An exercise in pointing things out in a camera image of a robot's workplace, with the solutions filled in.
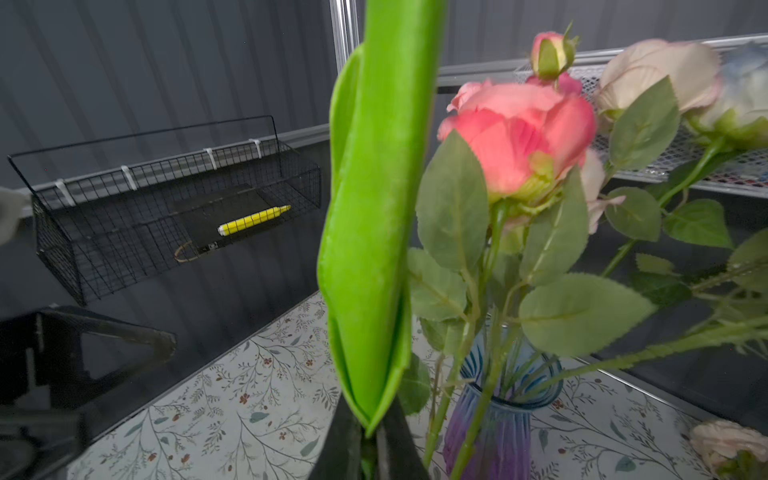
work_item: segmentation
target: zip tie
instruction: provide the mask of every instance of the zip tie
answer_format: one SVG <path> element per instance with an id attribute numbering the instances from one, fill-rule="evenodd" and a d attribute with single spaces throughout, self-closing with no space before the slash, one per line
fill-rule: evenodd
<path id="1" fill-rule="evenodd" d="M 128 186 L 131 188 L 131 190 L 138 190 L 139 187 L 136 185 L 134 176 L 131 175 L 131 169 L 125 165 L 120 167 L 120 169 L 123 171 L 123 174 L 125 175 L 125 180 L 128 180 Z"/>
<path id="2" fill-rule="evenodd" d="M 261 140 L 256 138 L 249 138 L 248 140 L 256 144 L 256 151 L 259 152 L 259 158 L 261 158 Z"/>
<path id="3" fill-rule="evenodd" d="M 56 180 L 56 187 L 61 191 L 61 193 L 64 195 L 64 198 L 67 200 L 67 203 L 70 207 L 74 207 L 76 203 L 74 202 L 74 198 L 69 194 L 69 190 L 67 190 L 67 184 L 64 183 L 63 178 L 59 178 Z"/>
<path id="4" fill-rule="evenodd" d="M 216 166 L 216 159 L 214 158 L 214 149 L 213 148 L 204 148 L 206 153 L 208 154 L 208 157 L 210 158 L 210 164 L 214 166 L 214 170 L 216 170 L 218 167 Z"/>

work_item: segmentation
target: yellow marker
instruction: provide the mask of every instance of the yellow marker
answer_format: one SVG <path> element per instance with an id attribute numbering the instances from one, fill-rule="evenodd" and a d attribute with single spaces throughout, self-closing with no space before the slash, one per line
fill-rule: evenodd
<path id="1" fill-rule="evenodd" d="M 226 237 L 232 233 L 251 228 L 254 225 L 258 225 L 259 223 L 266 222 L 267 220 L 278 218 L 288 210 L 290 210 L 290 205 L 283 205 L 282 207 L 267 208 L 258 214 L 249 215 L 248 217 L 238 218 L 237 220 L 233 220 L 229 223 L 225 223 L 224 225 L 220 225 L 219 235 Z"/>

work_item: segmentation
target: table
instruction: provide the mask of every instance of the table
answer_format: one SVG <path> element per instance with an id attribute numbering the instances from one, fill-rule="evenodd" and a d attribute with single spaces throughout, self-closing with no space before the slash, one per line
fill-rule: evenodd
<path id="1" fill-rule="evenodd" d="M 68 480 L 305 477 L 340 394 L 326 317 L 323 298 L 312 295 L 100 438 L 69 465 Z M 434 373 L 437 355 L 418 322 L 413 349 Z M 420 451 L 427 416 L 409 417 Z M 601 372 L 574 377 L 533 415 L 531 478 L 708 480 L 686 437 L 696 424 Z M 441 450 L 433 480 L 448 478 Z"/>

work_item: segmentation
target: flower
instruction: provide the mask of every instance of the flower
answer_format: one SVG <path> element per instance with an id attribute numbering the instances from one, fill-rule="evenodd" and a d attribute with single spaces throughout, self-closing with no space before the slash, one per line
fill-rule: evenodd
<path id="1" fill-rule="evenodd" d="M 719 69 L 717 53 L 701 43 L 639 41 L 605 66 L 594 103 L 614 121 L 644 91 L 669 76 L 681 112 L 706 107 L 720 92 Z"/>
<path id="2" fill-rule="evenodd" d="M 704 422 L 690 431 L 690 444 L 715 472 L 739 450 L 752 452 L 761 462 L 768 462 L 768 437 L 727 420 Z"/>
<path id="3" fill-rule="evenodd" d="M 584 188 L 584 199 L 587 201 L 590 235 L 598 231 L 600 217 L 603 216 L 608 205 L 621 205 L 627 198 L 621 195 L 610 200 L 599 200 L 598 195 L 603 187 L 603 180 L 605 180 L 603 162 L 600 161 L 598 153 L 589 148 L 584 166 L 581 167 L 581 186 Z"/>
<path id="4" fill-rule="evenodd" d="M 531 75 L 525 81 L 530 85 L 554 85 L 552 81 L 543 81 L 536 75 Z M 566 71 L 560 74 L 557 82 L 557 90 L 566 95 L 581 95 L 581 80 L 577 80 L 570 76 Z"/>
<path id="5" fill-rule="evenodd" d="M 554 31 L 536 35 L 531 49 L 534 75 L 542 80 L 554 80 L 573 64 L 576 40 L 566 35 Z"/>
<path id="6" fill-rule="evenodd" d="M 767 148 L 768 51 L 744 45 L 726 55 L 720 73 L 723 91 L 711 107 L 688 116 L 689 126 L 704 140 L 724 136 L 736 148 Z"/>
<path id="7" fill-rule="evenodd" d="M 538 199 L 583 164 L 596 131 L 589 102 L 550 87 L 486 82 L 456 97 L 458 115 L 440 124 L 438 139 L 457 130 L 482 165 L 492 199 Z"/>

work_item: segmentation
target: vase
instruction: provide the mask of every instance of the vase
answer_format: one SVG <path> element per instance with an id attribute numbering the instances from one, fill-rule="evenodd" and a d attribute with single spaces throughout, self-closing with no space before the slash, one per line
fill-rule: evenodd
<path id="1" fill-rule="evenodd" d="M 483 353 L 482 336 L 478 336 L 461 368 L 462 378 L 472 382 L 464 387 L 445 433 L 443 457 L 448 473 L 453 470 L 458 451 L 462 447 L 482 394 Z M 527 392 L 557 375 L 562 370 L 559 361 L 543 369 L 539 368 L 546 365 L 548 360 L 546 355 L 537 354 L 535 349 L 523 340 L 515 364 L 512 365 L 512 359 L 508 359 L 508 369 L 526 369 L 515 387 L 522 387 Z M 528 480 L 531 475 L 531 413 L 552 404 L 562 388 L 563 382 L 559 382 L 524 403 L 513 402 L 511 398 L 514 393 L 510 392 L 503 398 L 493 396 L 475 441 L 475 452 L 464 470 L 462 480 Z"/>

